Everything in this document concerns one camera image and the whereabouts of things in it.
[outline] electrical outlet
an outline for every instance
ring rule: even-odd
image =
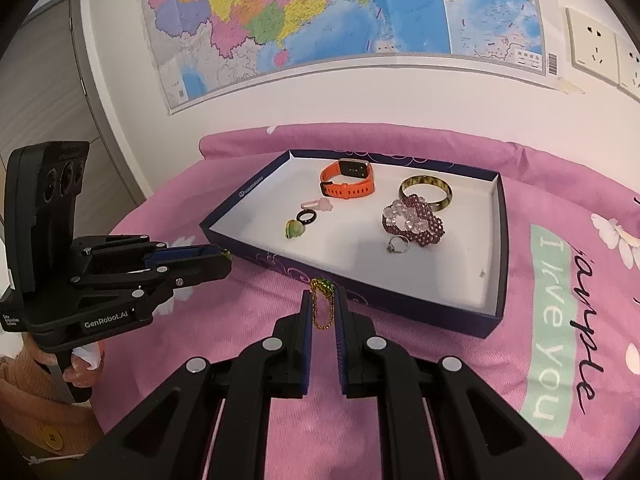
[[[577,10],[567,9],[571,57],[576,68],[618,84],[616,35]]]
[[[640,54],[627,40],[616,34],[620,88],[640,100]]]

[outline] green gemstone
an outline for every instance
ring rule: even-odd
[[[305,226],[298,220],[289,220],[286,227],[284,228],[284,235],[287,238],[295,238],[296,236],[301,236],[304,232]]]

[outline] door frame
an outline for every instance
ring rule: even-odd
[[[65,0],[51,0],[43,6],[37,8],[31,12],[24,20],[21,26],[30,22],[33,18],[46,12],[51,7],[64,2]],[[71,31],[71,38],[74,45],[74,52],[76,56],[76,65],[81,77],[82,86],[84,88],[84,94],[86,102],[91,111],[91,115],[94,118],[94,123],[100,134],[100,138],[104,142],[107,149],[107,153],[116,169],[116,172],[120,176],[120,179],[124,183],[125,188],[129,192],[131,199],[136,206],[142,204],[145,200],[145,194],[142,192],[136,177],[131,172],[127,161],[122,154],[120,145],[113,135],[113,130],[107,119],[107,115],[102,107],[102,101],[98,94],[98,89],[95,86],[94,73],[91,70],[91,64],[89,63],[89,55],[86,50],[86,43],[84,41],[84,31],[82,30],[82,13],[81,13],[81,1],[80,0],[68,0],[69,6],[69,25]]]

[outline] map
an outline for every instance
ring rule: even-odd
[[[537,0],[140,1],[171,111],[337,59],[456,56],[543,72]]]

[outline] door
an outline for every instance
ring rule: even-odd
[[[108,234],[135,203],[89,108],[76,62],[70,1],[27,21],[0,59],[0,158],[48,140],[87,140],[89,156],[76,201],[76,237]]]

